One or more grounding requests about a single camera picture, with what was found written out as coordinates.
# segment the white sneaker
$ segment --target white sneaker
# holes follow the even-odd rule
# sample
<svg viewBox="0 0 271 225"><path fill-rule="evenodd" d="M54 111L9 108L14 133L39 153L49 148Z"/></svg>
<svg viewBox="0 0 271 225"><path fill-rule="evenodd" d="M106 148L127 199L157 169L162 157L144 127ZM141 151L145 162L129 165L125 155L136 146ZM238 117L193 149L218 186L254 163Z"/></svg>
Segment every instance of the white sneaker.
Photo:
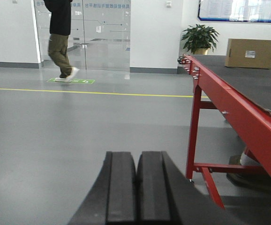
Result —
<svg viewBox="0 0 271 225"><path fill-rule="evenodd" d="M76 76L76 74L78 73L78 71L79 69L77 69L76 67L72 67L71 74L66 77L65 82L71 82L73 78Z"/></svg>
<svg viewBox="0 0 271 225"><path fill-rule="evenodd" d="M65 82L65 78L56 77L55 81L56 82Z"/></svg>

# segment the glass wall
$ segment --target glass wall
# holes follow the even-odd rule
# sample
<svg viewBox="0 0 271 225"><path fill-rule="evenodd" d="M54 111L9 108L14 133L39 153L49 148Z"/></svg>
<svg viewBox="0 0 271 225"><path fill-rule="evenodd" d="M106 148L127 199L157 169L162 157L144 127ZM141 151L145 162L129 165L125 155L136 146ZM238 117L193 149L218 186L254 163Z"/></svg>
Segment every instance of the glass wall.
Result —
<svg viewBox="0 0 271 225"><path fill-rule="evenodd" d="M51 13L34 0L44 67L56 68L47 54ZM68 56L78 68L129 71L130 0L73 0Z"/></svg>

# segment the olive cargo pants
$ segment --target olive cargo pants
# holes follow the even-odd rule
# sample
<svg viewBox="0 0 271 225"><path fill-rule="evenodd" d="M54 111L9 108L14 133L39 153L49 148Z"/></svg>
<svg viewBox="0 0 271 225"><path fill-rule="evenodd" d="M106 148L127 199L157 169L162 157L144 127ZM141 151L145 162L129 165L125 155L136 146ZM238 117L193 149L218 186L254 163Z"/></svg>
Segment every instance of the olive cargo pants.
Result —
<svg viewBox="0 0 271 225"><path fill-rule="evenodd" d="M68 37L60 34L51 34L49 39L48 54L53 62L60 68L61 78L66 78L71 74L72 66L70 65L67 48Z"/></svg>

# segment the plant pot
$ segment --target plant pot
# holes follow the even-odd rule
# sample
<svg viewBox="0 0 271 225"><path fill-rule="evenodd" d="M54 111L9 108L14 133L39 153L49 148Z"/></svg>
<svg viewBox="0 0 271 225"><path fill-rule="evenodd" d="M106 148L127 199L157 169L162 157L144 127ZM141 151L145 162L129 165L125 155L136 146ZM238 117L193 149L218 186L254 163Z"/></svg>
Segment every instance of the plant pot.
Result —
<svg viewBox="0 0 271 225"><path fill-rule="evenodd" d="M193 54L196 54L196 55L207 55L208 50L209 50L209 48L199 48Z"/></svg>

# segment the black conveyor belt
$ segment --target black conveyor belt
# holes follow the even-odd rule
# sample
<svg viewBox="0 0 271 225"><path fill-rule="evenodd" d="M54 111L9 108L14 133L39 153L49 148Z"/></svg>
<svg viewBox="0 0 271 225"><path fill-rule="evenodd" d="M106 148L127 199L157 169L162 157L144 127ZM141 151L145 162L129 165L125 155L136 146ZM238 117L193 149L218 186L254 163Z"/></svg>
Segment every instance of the black conveyor belt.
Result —
<svg viewBox="0 0 271 225"><path fill-rule="evenodd" d="M271 112L271 69L227 68L225 56L193 56L242 95Z"/></svg>

